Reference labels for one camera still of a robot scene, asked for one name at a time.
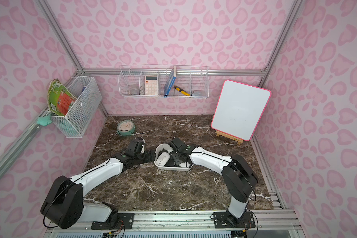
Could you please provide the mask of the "white mouse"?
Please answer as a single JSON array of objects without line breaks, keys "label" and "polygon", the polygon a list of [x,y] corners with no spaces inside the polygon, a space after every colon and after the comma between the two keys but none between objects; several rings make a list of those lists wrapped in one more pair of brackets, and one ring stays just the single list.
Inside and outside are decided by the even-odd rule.
[{"label": "white mouse", "polygon": [[158,159],[155,161],[157,166],[165,166],[170,159],[170,154],[168,152],[163,152],[160,154]]}]

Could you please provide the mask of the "white plastic storage box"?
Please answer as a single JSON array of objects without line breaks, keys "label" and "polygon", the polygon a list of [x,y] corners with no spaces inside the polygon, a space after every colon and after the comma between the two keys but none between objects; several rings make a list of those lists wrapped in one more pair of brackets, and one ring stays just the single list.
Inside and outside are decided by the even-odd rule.
[{"label": "white plastic storage box", "polygon": [[[155,154],[156,154],[155,161],[158,159],[158,157],[160,156],[161,153],[163,153],[163,152],[170,153],[172,151],[173,151],[172,148],[167,143],[160,144],[155,150]],[[163,166],[163,167],[157,166],[157,167],[162,170],[185,171],[185,172],[191,170],[191,168],[192,168],[192,167],[191,168],[179,168],[178,166],[175,166],[174,161],[171,157],[165,166]]]}]

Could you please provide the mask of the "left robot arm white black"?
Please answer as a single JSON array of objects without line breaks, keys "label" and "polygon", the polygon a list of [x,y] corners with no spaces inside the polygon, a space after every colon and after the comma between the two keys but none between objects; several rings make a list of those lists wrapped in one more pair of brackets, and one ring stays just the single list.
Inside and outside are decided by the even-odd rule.
[{"label": "left robot arm white black", "polygon": [[61,229],[68,229],[76,223],[91,223],[94,230],[123,228],[125,225],[117,208],[108,203],[85,203],[83,198],[108,179],[153,162],[155,158],[155,151],[145,149],[144,139],[138,137],[130,142],[128,148],[111,154],[104,163],[72,177],[58,177],[41,206],[43,218]]}]

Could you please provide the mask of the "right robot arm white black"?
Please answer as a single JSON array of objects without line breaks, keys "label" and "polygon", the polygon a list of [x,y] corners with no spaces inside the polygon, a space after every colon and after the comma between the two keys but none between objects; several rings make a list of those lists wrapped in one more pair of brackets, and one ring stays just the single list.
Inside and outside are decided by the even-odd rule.
[{"label": "right robot arm white black", "polygon": [[199,165],[220,174],[231,195],[227,209],[229,217],[236,221],[242,219],[250,195],[255,193],[258,184],[258,176],[243,156],[222,156],[198,145],[185,144],[178,137],[174,137],[167,147],[172,149],[173,156],[181,160],[184,166]]}]

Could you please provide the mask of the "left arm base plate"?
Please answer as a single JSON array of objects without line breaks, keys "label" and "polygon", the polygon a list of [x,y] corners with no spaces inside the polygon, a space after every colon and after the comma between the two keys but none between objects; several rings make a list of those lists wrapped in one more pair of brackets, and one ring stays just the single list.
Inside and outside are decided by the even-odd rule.
[{"label": "left arm base plate", "polygon": [[112,212],[105,222],[93,222],[92,230],[119,230],[121,227],[125,230],[132,229],[134,213]]}]

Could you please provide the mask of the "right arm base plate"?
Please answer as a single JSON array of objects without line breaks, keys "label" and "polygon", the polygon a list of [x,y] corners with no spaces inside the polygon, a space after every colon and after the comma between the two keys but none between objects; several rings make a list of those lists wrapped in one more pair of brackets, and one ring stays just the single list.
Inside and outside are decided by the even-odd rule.
[{"label": "right arm base plate", "polygon": [[216,229],[226,228],[242,228],[251,229],[256,228],[254,215],[251,211],[244,212],[241,218],[235,218],[230,212],[214,212],[210,218],[214,222]]}]

